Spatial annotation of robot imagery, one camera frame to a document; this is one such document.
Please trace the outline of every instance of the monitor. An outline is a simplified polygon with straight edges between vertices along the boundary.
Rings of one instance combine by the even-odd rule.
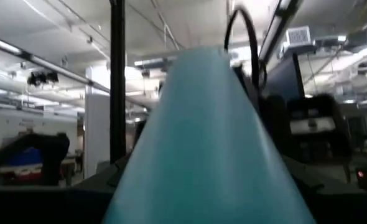
[[[298,56],[296,54],[285,58],[267,73],[264,94],[266,96],[280,95],[286,103],[290,100],[305,97]]]

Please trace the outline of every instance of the teal cylinder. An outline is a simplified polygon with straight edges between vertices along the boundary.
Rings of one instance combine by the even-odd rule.
[[[315,223],[223,51],[182,52],[104,223]]]

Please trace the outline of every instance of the black cable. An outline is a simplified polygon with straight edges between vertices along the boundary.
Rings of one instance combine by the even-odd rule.
[[[233,27],[233,22],[236,19],[236,16],[238,15],[238,12],[241,13],[243,16],[244,22],[246,24],[247,33],[248,33],[248,39],[251,49],[251,80],[253,81],[253,85],[256,90],[259,90],[259,59],[258,59],[258,43],[257,43],[257,36],[256,31],[253,25],[253,21],[248,14],[247,10],[243,6],[237,6],[235,10],[233,11],[233,14],[229,20],[228,27],[226,29],[225,34],[225,42],[224,42],[224,49],[228,51],[229,46],[229,38],[231,35],[231,30]]]

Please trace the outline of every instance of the air vent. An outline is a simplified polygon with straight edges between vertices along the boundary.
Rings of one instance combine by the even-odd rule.
[[[308,26],[287,29],[286,37],[291,47],[311,44]]]

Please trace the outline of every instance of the black pole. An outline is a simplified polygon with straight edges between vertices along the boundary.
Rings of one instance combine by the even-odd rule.
[[[110,163],[126,154],[125,1],[110,0]]]

